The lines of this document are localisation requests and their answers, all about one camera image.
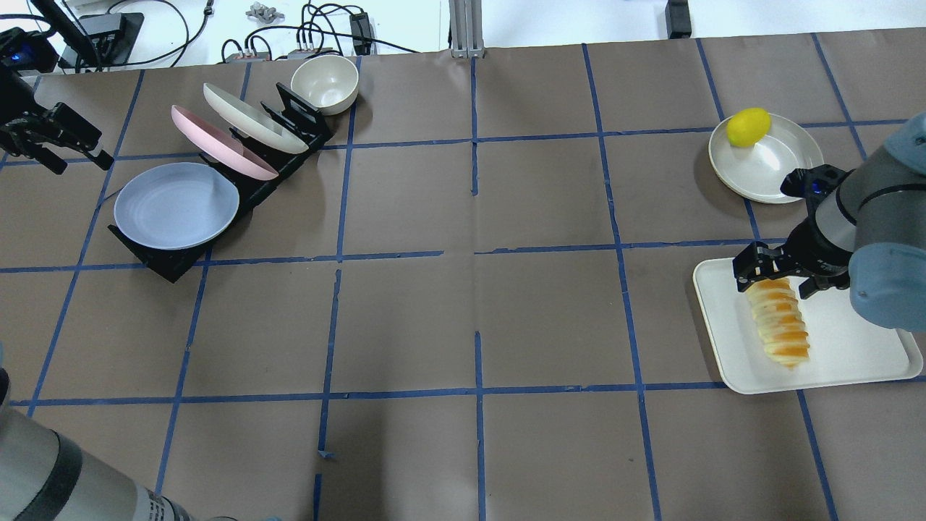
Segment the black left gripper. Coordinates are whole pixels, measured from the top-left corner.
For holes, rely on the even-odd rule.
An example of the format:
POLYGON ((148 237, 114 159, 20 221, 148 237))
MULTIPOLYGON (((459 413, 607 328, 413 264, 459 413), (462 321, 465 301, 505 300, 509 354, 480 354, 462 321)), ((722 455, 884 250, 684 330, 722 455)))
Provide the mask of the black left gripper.
MULTIPOLYGON (((9 69, 1 74, 2 145, 17 155, 30 155, 40 145, 51 144, 79 151, 99 169, 111 169, 114 159, 98 145, 98 129, 63 102, 41 106, 32 87, 9 69)), ((38 151, 34 159, 53 174, 63 174, 67 162, 51 151, 38 151)))

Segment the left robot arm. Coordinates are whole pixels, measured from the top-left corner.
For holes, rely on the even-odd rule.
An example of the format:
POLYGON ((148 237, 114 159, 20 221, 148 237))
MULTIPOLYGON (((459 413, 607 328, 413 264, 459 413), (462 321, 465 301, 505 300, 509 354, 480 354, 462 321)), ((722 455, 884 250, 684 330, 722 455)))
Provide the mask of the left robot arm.
POLYGON ((9 352, 2 350, 2 519, 194 520, 12 406, 9 352))

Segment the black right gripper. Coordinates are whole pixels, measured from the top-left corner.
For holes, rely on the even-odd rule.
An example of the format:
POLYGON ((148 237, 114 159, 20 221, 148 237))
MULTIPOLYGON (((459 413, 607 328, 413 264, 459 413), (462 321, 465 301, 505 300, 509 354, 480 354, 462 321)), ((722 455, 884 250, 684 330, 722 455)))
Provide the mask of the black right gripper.
POLYGON ((758 281, 784 276, 803 278, 798 296, 807 300, 831 283, 848 283, 851 253, 824 237, 813 218, 804 218, 781 246, 755 241, 732 258, 737 292, 744 293, 758 281))

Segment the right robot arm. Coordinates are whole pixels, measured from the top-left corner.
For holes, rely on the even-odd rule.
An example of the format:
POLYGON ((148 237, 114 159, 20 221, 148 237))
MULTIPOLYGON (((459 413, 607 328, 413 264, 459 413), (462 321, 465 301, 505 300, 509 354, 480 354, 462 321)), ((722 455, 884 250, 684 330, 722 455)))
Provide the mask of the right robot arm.
POLYGON ((781 182, 807 217, 780 247, 755 241, 732 261, 739 292, 800 277, 801 299, 846 289, 867 322, 925 329, 925 116, 909 119, 859 168, 794 169, 781 182))

